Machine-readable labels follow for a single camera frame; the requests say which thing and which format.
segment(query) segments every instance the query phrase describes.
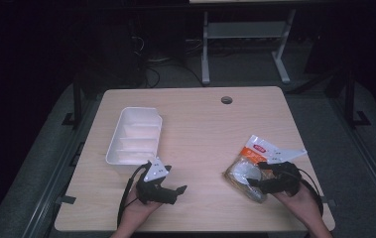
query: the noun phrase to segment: grommet hole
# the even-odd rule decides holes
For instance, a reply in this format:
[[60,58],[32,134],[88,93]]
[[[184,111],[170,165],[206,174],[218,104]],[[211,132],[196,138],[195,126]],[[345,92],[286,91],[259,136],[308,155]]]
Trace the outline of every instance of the grommet hole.
[[233,98],[229,96],[223,96],[221,97],[221,102],[224,104],[231,104],[233,102]]

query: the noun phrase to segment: vr controller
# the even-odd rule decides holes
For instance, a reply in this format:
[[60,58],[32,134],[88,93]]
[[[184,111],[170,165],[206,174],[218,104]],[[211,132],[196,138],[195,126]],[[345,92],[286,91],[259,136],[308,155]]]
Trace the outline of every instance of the vr controller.
[[297,194],[300,188],[302,175],[299,169],[290,162],[268,165],[266,162],[258,163],[261,170],[271,170],[273,178],[257,180],[248,178],[247,181],[251,186],[259,187],[262,193],[275,193],[285,191],[288,196]]
[[164,168],[159,168],[161,165],[157,163],[161,162],[155,160],[154,164],[148,162],[148,164],[144,165],[146,169],[136,183],[138,199],[144,204],[147,204],[148,201],[175,204],[178,196],[183,194],[188,186],[180,186],[176,190],[161,187],[161,183],[166,178],[164,175],[166,175],[172,167],[164,166]]

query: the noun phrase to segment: hand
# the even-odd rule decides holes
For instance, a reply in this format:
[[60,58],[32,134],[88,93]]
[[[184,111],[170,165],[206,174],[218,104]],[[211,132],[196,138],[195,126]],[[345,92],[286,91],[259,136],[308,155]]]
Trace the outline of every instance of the hand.
[[332,237],[320,216],[317,203],[311,192],[301,182],[299,192],[294,196],[287,196],[283,192],[273,193],[273,195],[305,224],[311,237]]
[[112,238],[129,238],[162,203],[155,201],[149,201],[148,204],[142,203],[137,199],[136,185],[134,185],[128,194],[126,205],[120,225],[111,236]]

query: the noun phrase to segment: plastic bag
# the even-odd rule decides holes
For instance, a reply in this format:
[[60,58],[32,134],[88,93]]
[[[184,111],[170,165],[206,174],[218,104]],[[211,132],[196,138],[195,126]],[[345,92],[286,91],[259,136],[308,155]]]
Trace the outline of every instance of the plastic bag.
[[234,163],[225,171],[224,177],[250,199],[262,203],[267,195],[258,187],[250,186],[247,179],[265,180],[273,178],[272,171],[260,170],[259,162],[277,164],[288,162],[298,156],[306,154],[305,149],[285,150],[252,135]]

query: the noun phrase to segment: wooden table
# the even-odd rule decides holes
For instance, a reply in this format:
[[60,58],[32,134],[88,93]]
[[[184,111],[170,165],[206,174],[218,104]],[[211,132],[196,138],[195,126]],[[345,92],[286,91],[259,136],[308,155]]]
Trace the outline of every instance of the wooden table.
[[[229,96],[231,104],[221,98]],[[219,87],[109,90],[92,124],[67,196],[56,220],[60,231],[114,230],[128,176],[105,162],[125,107],[155,107],[163,117],[158,156],[173,166],[162,186],[188,185],[175,205],[160,207],[140,231],[296,231],[306,228],[271,195],[256,203],[236,190],[222,173],[252,134],[284,149],[304,147],[278,87]],[[294,160],[318,185],[309,157]],[[327,205],[323,220],[334,221]]]

